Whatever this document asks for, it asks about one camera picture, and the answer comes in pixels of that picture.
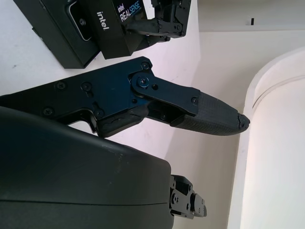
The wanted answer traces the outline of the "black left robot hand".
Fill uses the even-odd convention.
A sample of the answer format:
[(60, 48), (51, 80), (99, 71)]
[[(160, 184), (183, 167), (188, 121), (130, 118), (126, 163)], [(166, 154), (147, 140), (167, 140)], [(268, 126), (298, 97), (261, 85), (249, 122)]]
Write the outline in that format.
[(190, 0), (152, 0), (151, 4), (154, 18), (133, 19), (124, 26), (126, 32), (142, 36), (136, 51), (186, 35)]

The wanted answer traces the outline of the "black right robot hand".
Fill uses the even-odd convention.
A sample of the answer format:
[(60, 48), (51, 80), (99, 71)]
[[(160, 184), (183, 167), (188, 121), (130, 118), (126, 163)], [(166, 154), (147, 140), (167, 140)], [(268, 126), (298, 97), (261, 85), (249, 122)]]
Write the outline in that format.
[(0, 98), (3, 229), (170, 229), (206, 217), (170, 164), (109, 137), (150, 118), (228, 136), (250, 120), (198, 89), (157, 78), (138, 57)]

